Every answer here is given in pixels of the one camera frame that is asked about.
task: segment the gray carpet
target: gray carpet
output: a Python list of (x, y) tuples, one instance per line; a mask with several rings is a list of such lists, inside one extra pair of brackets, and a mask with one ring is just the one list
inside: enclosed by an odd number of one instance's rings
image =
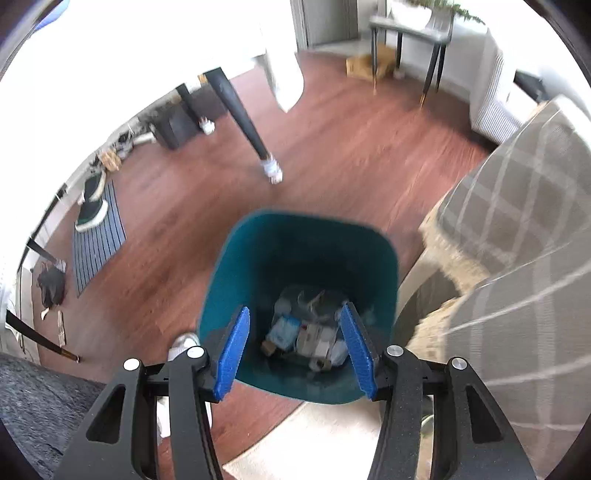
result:
[(86, 232), (74, 230), (72, 258), (77, 296), (80, 296), (88, 283), (125, 242), (125, 230), (119, 216), (112, 180), (107, 182), (101, 198), (109, 203), (105, 220)]

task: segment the hardwood floor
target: hardwood floor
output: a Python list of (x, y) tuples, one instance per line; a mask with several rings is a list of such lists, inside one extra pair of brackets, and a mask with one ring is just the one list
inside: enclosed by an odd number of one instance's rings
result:
[[(218, 252), (232, 226), (261, 207), (363, 222), (395, 245), (403, 277), (422, 251), (417, 227), (436, 201), (487, 155), (470, 140), (468, 106), (431, 93), (423, 109), (421, 83), (348, 79), (345, 61), (302, 54), (304, 95), (280, 111), (262, 70), (233, 81), (284, 182), (268, 184), (233, 120), (216, 124), (170, 152), (137, 148), (112, 175), (127, 242), (76, 298), (67, 272), (67, 347), (80, 364), (40, 348), (43, 365), (107, 382), (129, 357), (162, 362), (171, 341), (193, 329)], [(74, 207), (47, 249), (72, 265)], [(41, 321), (33, 288), (35, 327), (57, 342), (57, 315)], [(224, 463), (257, 442), (297, 401), (236, 384), (213, 409), (213, 438)], [(163, 444), (164, 457), (167, 451)], [(163, 463), (163, 469), (170, 466)]]

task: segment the trash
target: trash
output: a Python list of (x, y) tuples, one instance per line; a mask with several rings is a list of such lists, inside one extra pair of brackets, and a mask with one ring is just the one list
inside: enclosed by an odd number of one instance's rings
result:
[(275, 315), (289, 315), (291, 313), (291, 302), (288, 299), (280, 297), (275, 302)]
[(60, 341), (60, 347), (66, 346), (66, 330), (64, 328), (64, 314), (61, 310), (57, 311), (57, 337)]
[(296, 342), (300, 326), (301, 322), (296, 318), (281, 317), (267, 334), (266, 340), (284, 352), (288, 352)]
[(315, 323), (304, 325), (297, 336), (295, 351), (301, 356), (312, 356), (316, 351), (321, 330), (322, 327)]
[(347, 298), (315, 287), (285, 288), (274, 304), (272, 327), (261, 343), (267, 357), (307, 365), (312, 372), (340, 367), (349, 355), (340, 332), (339, 314)]
[(349, 356), (347, 344), (344, 340), (337, 340), (329, 352), (329, 361), (333, 367), (340, 367)]
[(263, 343), (261, 343), (261, 350), (265, 356), (271, 356), (277, 350), (277, 345), (269, 340), (263, 340)]

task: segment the black table leg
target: black table leg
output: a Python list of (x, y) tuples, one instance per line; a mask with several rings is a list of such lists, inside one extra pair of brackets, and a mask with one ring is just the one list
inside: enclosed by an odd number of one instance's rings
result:
[(374, 91), (376, 75), (378, 74), (378, 30), (371, 29), (371, 75), (374, 79)]
[(252, 148), (255, 149), (261, 159), (265, 174), (269, 177), (271, 183), (281, 182), (283, 180), (283, 172), (281, 171), (279, 164), (262, 142), (251, 118), (248, 116), (248, 112), (240, 101), (238, 93), (230, 83), (230, 80), (226, 77), (226, 74), (222, 69), (217, 68), (206, 72), (205, 76), (209, 85), (212, 86), (213, 91), (217, 93), (217, 96), (229, 110), (230, 114), (242, 130), (242, 133), (244, 133), (248, 141), (251, 143)]
[(45, 250), (41, 245), (39, 245), (35, 240), (30, 238), (27, 241), (27, 247), (33, 250), (36, 254), (40, 257), (45, 258), (45, 260), (50, 261), (53, 263), (59, 270), (66, 273), (66, 262), (63, 260), (58, 260), (56, 257), (51, 255), (47, 250)]
[(396, 69), (400, 70), (400, 59), (402, 58), (402, 33), (398, 33), (396, 39)]
[(70, 360), (74, 360), (75, 362), (80, 362), (80, 357), (75, 355), (65, 348), (56, 345), (51, 340), (48, 340), (43, 335), (37, 333), (31, 327), (29, 327), (26, 323), (24, 323), (19, 317), (14, 315), (10, 310), (6, 312), (6, 323), (9, 324), (12, 328), (14, 328), (17, 332), (22, 333), (25, 337), (30, 338), (33, 342), (44, 346), (48, 350), (55, 352), (61, 356), (65, 356)]
[(439, 53), (439, 69), (437, 71), (437, 91), (439, 91), (439, 83), (441, 82), (441, 74), (443, 73), (443, 62), (445, 61), (445, 45), (441, 46)]
[(425, 86), (423, 87), (423, 94), (421, 95), (421, 106), (425, 103), (427, 92), (431, 86), (433, 80), (433, 73), (435, 72), (435, 64), (437, 63), (437, 56), (439, 55), (440, 45), (435, 44), (433, 47), (433, 53), (431, 54), (431, 63), (429, 64), (429, 70), (427, 71), (427, 78), (425, 78)]

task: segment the white sneaker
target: white sneaker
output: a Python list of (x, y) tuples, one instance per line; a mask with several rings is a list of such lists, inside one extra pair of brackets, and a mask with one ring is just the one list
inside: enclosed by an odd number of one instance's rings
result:
[[(168, 350), (168, 361), (177, 358), (181, 353), (189, 350), (192, 346), (199, 345), (199, 338), (193, 332), (184, 333), (176, 338), (173, 345)], [(159, 397), (156, 405), (156, 421), (158, 424), (158, 432), (160, 438), (164, 439), (170, 437), (170, 408), (168, 397)], [(209, 426), (212, 426), (212, 406), (209, 402), (205, 402), (205, 409), (207, 410), (207, 419)]]

